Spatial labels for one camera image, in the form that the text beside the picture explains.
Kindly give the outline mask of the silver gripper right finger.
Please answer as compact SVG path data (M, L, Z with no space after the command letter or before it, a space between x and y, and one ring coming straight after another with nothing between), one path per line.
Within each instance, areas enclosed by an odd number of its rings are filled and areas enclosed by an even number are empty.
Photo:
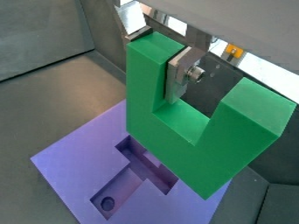
M188 82L200 82L204 70L196 67L196 62L211 46L211 35L191 25L187 25L186 40L187 46L175 54L167 65L164 99L171 104L186 93Z

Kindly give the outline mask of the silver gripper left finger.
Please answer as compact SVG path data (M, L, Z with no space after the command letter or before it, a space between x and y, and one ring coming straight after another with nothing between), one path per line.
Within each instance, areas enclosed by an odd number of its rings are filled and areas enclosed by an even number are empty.
M114 1L116 22L119 24L124 45L152 33L146 24L146 17L138 1Z

